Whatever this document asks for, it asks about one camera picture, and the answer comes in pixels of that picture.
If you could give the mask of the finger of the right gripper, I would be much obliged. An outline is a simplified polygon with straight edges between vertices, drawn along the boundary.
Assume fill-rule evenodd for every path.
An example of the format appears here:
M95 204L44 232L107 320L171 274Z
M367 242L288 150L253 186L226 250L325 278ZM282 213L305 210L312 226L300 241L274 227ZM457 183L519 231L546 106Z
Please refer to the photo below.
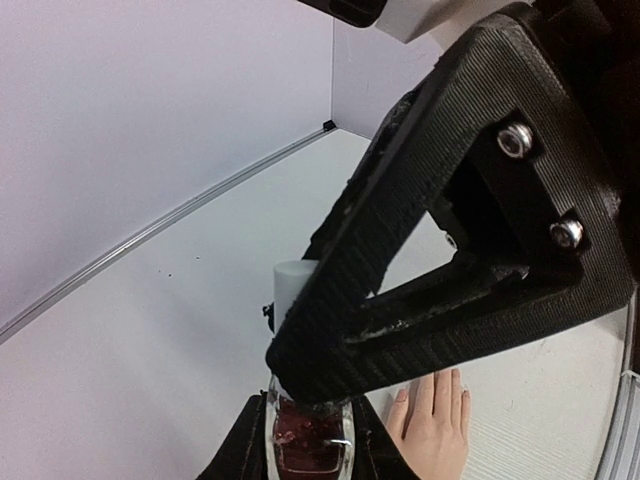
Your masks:
M266 361L340 402L624 307L638 284L638 13L501 9L383 120Z
M275 303L271 302L262 307L262 315L267 321L271 333L275 332Z

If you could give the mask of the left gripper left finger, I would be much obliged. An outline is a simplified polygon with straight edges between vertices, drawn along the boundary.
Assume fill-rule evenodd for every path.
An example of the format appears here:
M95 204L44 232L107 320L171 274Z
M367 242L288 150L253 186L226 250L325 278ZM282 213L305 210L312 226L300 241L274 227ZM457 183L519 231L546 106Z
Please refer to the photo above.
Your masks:
M213 459L196 480L267 479L265 413L266 393L250 396Z

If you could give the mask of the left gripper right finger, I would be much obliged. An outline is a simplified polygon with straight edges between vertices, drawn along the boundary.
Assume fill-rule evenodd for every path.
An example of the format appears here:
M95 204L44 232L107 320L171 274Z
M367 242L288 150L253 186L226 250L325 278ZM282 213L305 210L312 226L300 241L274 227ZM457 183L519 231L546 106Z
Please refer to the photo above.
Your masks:
M367 397L351 403L355 429L353 480L418 480Z

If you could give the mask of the white nail polish cap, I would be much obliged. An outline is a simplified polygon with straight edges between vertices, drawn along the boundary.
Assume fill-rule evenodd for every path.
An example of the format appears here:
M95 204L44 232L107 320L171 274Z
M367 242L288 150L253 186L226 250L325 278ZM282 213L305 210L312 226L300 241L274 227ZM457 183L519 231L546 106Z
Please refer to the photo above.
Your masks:
M274 267L274 323L279 329L287 312L313 274L317 260L290 260Z

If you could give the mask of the red nail polish bottle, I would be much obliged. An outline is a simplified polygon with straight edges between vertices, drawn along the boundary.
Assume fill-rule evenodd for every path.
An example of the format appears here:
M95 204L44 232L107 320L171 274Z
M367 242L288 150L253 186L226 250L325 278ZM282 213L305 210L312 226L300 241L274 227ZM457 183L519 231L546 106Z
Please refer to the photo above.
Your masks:
M350 403L302 407L272 377L266 395L264 437L269 479L352 477L356 433Z

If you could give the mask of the mannequin hand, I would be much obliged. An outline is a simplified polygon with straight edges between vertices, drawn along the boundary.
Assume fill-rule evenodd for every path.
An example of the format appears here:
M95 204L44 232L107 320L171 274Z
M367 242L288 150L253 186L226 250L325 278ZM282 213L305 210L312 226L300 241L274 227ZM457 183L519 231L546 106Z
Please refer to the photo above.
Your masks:
M420 479L462 477L469 452L471 395L457 368L428 374L414 391L400 389L386 430L411 471Z

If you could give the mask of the aluminium back rail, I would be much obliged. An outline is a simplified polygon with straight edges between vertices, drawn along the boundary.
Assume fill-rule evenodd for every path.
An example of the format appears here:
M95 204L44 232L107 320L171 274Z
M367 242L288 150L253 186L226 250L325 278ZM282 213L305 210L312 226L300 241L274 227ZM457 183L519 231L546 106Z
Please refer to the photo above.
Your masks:
M323 123L320 130L291 143L269 156L255 161L249 166L216 183L212 187L199 193L167 214L161 216L159 219L150 223L145 228L141 229L111 250L107 251L105 254L98 257L96 260L89 263L84 268L74 273L64 282L16 315L12 320L3 324L1 326L1 343L7 342L11 337L15 336L20 330L24 329L59 301L85 285L92 278L109 266L113 265L122 257L134 251L136 248L139 248L145 242L162 233L167 228L181 221L183 218L203 207L207 203L215 200L229 190L281 162L294 153L297 153L318 140L323 139L336 129L336 123L333 120L327 120Z

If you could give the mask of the aluminium rail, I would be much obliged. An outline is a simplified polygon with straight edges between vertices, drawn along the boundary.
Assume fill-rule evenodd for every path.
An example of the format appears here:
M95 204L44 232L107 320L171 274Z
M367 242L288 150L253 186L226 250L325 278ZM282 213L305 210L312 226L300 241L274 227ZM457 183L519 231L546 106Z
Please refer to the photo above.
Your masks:
M229 190L281 162L294 153L297 153L318 140L323 139L336 129L336 123L333 120L327 120L323 123L320 130L291 143L269 156L255 161L249 166L216 183L212 187L199 193L167 214L161 216L159 219L150 223L145 228L141 229L111 250L107 251L105 254L98 257L96 260L89 263L84 268L74 273L64 282L16 315L12 320L3 324L1 326L1 343L7 342L11 337L15 336L20 330L24 329L59 301L85 285L92 278L109 266L113 265L122 257L134 251L136 248L139 248L145 242L162 233L167 228L181 221L183 218L203 207L207 203L215 200Z
M639 375L625 372L622 387L621 424L609 478L633 480L639 478Z

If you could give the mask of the aluminium front rail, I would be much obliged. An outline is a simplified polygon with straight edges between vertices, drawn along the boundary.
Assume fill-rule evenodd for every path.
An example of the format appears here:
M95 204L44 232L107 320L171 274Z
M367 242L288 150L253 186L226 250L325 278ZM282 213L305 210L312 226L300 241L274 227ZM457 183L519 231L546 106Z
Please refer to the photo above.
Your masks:
M639 478L639 375L625 372L622 387L621 424L609 478L633 480Z

